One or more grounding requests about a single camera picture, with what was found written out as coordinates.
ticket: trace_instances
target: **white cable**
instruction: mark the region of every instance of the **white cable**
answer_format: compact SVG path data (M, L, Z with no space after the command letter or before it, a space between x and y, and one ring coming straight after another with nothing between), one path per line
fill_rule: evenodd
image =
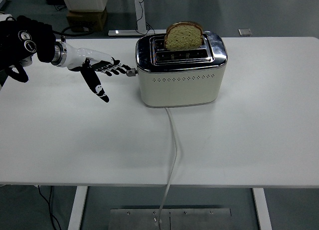
M161 205L159 207L159 216L158 216L158 227L159 227L159 230L161 230L160 228L160 215L161 215L161 211L164 207L164 203L165 203L165 200L166 200L166 197L167 197L167 194L168 194L168 190L169 190L169 187L170 187L170 183L171 183L171 180L172 180L172 176L173 176L173 172L174 172L174 168L175 168L175 163L176 163L176 160L177 160L177 156L178 156L178 152L179 152L179 144L178 144L178 140L177 140L177 131L176 131L176 127L175 127L175 123L174 123L174 120L173 120L173 117L171 115L171 112L168 108L165 108L167 114L168 114L168 118L169 118L169 122L170 122L170 127L171 127L171 130L172 130L172 135L173 135L173 138L174 138L174 144L175 144L175 157L174 157L174 162L173 162L173 166L171 168L171 171L170 171L170 174L169 174L169 177L168 177L168 182L167 182L167 186L166 186L166 190L165 190L165 194L164 194L164 197L162 199L162 202L161 202Z

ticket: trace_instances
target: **bread slice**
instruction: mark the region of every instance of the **bread slice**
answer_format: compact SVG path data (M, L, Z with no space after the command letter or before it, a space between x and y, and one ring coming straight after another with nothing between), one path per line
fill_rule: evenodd
M167 28L164 46L168 50L196 49L202 45L202 34L200 24L191 21L178 22Z

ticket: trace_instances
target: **cardboard box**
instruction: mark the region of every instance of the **cardboard box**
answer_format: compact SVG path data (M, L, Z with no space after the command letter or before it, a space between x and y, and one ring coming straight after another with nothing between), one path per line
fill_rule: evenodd
M66 18L70 26L82 25L92 27L94 31L102 31L107 17L106 7L102 12L74 12L69 11ZM74 32L89 31L85 27L72 27Z

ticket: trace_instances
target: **toaster ventilation holes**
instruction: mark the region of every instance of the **toaster ventilation holes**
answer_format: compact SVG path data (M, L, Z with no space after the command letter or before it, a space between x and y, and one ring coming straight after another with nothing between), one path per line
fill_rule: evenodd
M187 81L187 80L199 80L213 78L214 74L189 76L189 77L178 77L178 78L154 78L153 82L175 82L175 81Z

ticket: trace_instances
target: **bread crust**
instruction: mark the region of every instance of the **bread crust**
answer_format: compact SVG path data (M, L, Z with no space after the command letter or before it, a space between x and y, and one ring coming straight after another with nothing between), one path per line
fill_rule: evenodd
M198 24L198 23L196 23L196 22L193 22L193 21L181 21L181 22L177 22L177 23L171 24L171 25L166 29L166 35L165 35L165 37L164 37L164 46L165 46L165 48L166 48L166 43L167 43L167 37L168 37L170 31L171 31L172 29L174 29L175 27L178 27L178 26L180 26L180 25L183 25L183 26L185 26L185 25L190 25L190 26L194 26L194 27L196 27L197 29L199 29L199 30L200 30L200 36L201 36L200 38L201 38L201 41L202 41L203 28L202 28L202 26L201 26L200 24Z

